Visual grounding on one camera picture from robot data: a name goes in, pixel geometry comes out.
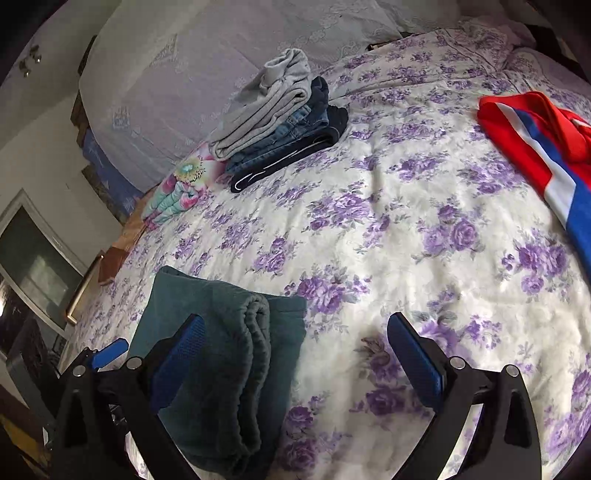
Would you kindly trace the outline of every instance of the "window frame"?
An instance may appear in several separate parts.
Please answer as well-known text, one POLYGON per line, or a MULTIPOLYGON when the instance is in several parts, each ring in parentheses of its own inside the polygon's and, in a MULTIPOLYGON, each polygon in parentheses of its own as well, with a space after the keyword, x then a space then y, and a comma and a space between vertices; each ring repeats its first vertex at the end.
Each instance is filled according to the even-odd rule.
MULTIPOLYGON (((31 199, 27 195, 24 189, 21 189, 16 196, 11 200, 8 206, 4 209, 4 211, 0 214, 0 236, 6 230, 12 218, 16 215, 20 208, 24 208, 26 213, 29 215, 31 220, 35 226, 40 230, 40 232, 47 238, 51 246, 56 249, 56 251, 66 260, 70 266, 78 274, 80 274, 80 280, 84 279, 87 265, 84 264, 76 256, 76 254, 70 250, 66 244, 57 236, 57 234, 53 231, 53 229, 49 226, 49 224, 43 219, 39 211, 33 205, 31 199)), ((2 264, 0 264, 0 274, 4 278, 4 280, 10 285, 10 287, 17 293, 17 295, 21 298, 23 302, 27 304, 27 306, 49 327, 54 330, 56 333, 61 335, 62 337, 68 339, 73 331, 73 326, 66 318, 66 327, 64 329, 60 328, 47 314, 45 314, 35 303, 25 294, 21 288, 12 280, 8 272, 4 269, 2 264)))

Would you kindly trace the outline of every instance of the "blue jeans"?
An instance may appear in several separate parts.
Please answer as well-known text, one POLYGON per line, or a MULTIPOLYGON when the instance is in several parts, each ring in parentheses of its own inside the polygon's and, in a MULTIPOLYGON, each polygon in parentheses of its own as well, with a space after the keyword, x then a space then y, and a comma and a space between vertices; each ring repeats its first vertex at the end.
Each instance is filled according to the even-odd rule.
POLYGON ((311 92, 306 104, 292 113, 271 135, 231 156, 226 164, 226 173, 236 174, 255 167, 280 153, 280 148, 288 148, 300 138, 326 127, 329 124, 326 114, 329 90, 322 77, 312 80, 311 92))

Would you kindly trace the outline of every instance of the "folded clothes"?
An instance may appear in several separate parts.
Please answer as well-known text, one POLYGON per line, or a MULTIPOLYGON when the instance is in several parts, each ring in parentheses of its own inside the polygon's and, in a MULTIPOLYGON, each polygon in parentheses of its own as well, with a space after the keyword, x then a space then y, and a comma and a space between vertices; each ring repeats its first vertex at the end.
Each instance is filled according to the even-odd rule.
POLYGON ((292 113, 271 135, 231 156, 226 163, 226 173, 237 174, 252 168, 263 162, 271 150, 306 137, 328 125, 328 104, 329 87, 322 77, 316 77, 312 80, 311 95, 306 104, 292 113))
POLYGON ((310 66, 299 48, 265 63, 209 136, 215 159, 225 160, 266 137, 310 98, 310 66))
POLYGON ((311 135, 271 150, 262 163, 234 175, 230 182, 230 190, 234 193, 241 192, 246 187, 276 171, 308 155, 312 155, 312 153, 335 145, 347 127, 349 114, 345 108, 337 108, 332 105, 328 106, 326 113, 329 119, 329 124, 326 127, 315 131, 311 135))
POLYGON ((224 168, 213 158, 208 144, 201 143, 158 185, 142 212, 142 220, 153 230, 173 215, 189 210, 224 168))
POLYGON ((306 301, 250 292, 163 267, 154 280, 129 356, 145 356, 190 314, 206 341, 159 417, 198 468, 237 478, 272 461, 305 336, 306 301))

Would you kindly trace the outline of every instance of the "bed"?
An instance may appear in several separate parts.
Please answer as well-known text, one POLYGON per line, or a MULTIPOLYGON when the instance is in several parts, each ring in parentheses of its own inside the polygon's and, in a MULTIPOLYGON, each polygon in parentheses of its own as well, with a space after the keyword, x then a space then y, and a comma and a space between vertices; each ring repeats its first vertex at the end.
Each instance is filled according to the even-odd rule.
MULTIPOLYGON (((337 61, 322 75, 349 110, 341 141, 241 194, 221 181, 144 235, 62 365, 131 340, 163 265, 297 293, 307 337, 269 477, 385 480, 431 418, 385 339, 402 311, 448 355, 520 368, 555 477, 591 426, 589 286, 557 218, 476 122, 481 96, 529 90, 591 120, 591 86, 531 45, 518 24, 476 19, 337 61)), ((131 439, 128 452, 147 477, 131 439)))

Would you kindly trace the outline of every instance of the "red white and blue shirt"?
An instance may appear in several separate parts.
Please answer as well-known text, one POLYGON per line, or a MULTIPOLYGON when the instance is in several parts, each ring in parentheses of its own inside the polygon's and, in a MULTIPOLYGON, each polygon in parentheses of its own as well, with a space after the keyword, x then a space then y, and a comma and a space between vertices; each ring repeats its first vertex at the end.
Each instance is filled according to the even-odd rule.
POLYGON ((591 275, 591 125, 540 92, 480 99, 478 121, 552 208, 591 275))

